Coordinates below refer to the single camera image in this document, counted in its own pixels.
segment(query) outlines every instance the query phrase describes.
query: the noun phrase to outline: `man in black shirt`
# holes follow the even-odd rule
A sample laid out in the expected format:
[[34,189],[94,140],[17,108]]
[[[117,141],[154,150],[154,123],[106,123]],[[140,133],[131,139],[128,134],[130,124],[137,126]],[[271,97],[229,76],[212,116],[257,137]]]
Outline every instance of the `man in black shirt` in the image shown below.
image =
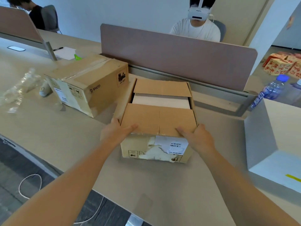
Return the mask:
[[36,28],[45,30],[45,24],[41,14],[43,7],[33,3],[32,0],[7,0],[7,2],[11,6],[18,6],[24,10],[30,11],[29,16]]

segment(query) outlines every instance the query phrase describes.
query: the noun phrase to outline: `person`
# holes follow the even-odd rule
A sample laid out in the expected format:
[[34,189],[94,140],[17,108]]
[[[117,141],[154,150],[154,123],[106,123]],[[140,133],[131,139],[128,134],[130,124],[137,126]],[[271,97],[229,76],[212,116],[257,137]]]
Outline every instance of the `person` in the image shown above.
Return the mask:
[[[104,162],[137,127],[134,124],[121,128],[118,120],[113,118],[101,131],[98,147],[36,193],[2,226],[72,225]],[[208,166],[236,225],[300,226],[220,155],[215,149],[213,137],[203,124],[194,133],[181,127],[177,130]]]
[[45,24],[41,14],[41,6],[33,3],[32,0],[7,0],[11,7],[20,7],[26,11],[30,11],[29,16],[37,29],[45,30]]
[[[202,7],[211,9],[215,1],[204,0]],[[200,0],[190,0],[190,7],[198,7],[199,2]],[[219,28],[208,18],[203,21],[184,18],[172,27],[170,34],[215,42],[219,42],[221,39]]]

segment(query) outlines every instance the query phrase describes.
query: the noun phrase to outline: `man in white t-shirt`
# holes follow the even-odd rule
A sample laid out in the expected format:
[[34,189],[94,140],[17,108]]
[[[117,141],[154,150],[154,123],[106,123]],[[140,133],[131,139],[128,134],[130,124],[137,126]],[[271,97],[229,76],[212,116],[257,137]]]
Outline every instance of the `man in white t-shirt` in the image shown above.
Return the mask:
[[[190,0],[190,7],[198,7],[199,2],[200,0]],[[210,9],[214,2],[215,0],[204,0],[202,7]],[[182,19],[172,27],[170,34],[216,42],[221,39],[219,28],[208,18],[205,21]]]

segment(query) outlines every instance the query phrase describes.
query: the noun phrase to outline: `white foam insert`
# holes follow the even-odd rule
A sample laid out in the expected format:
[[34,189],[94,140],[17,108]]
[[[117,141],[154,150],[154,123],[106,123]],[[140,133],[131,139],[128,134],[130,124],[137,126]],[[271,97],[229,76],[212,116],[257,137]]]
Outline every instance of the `white foam insert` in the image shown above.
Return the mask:
[[300,114],[301,108],[263,99],[244,122],[249,171],[299,193]]
[[190,109],[188,97],[135,93],[132,103]]

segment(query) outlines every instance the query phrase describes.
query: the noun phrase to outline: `yellow tape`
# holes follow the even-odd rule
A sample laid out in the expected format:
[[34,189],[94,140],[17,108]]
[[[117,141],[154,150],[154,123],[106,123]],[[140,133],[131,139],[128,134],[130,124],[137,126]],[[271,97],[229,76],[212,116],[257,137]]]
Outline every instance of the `yellow tape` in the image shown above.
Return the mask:
[[298,182],[301,182],[301,179],[300,178],[296,178],[295,176],[292,176],[292,175],[285,175],[285,176],[289,177],[289,178],[292,178],[292,179],[295,179]]

